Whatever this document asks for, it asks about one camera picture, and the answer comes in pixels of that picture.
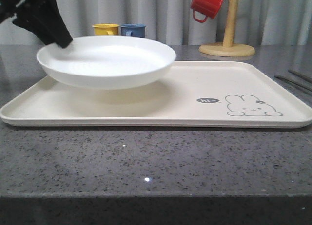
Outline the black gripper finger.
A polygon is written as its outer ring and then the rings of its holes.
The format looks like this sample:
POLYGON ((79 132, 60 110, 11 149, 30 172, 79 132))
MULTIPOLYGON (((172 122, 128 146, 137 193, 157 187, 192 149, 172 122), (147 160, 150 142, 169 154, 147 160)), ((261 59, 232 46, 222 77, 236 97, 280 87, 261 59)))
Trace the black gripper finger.
POLYGON ((25 0, 16 9, 13 24, 35 34, 45 45, 66 48, 73 41, 56 0, 25 0))

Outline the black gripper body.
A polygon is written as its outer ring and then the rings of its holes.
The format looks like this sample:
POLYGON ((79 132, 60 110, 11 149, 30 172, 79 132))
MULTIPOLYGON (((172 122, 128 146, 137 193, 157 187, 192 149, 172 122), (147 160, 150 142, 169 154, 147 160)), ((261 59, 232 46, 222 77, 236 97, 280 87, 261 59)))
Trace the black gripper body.
POLYGON ((0 22, 17 14, 34 15, 48 0, 0 0, 0 22))

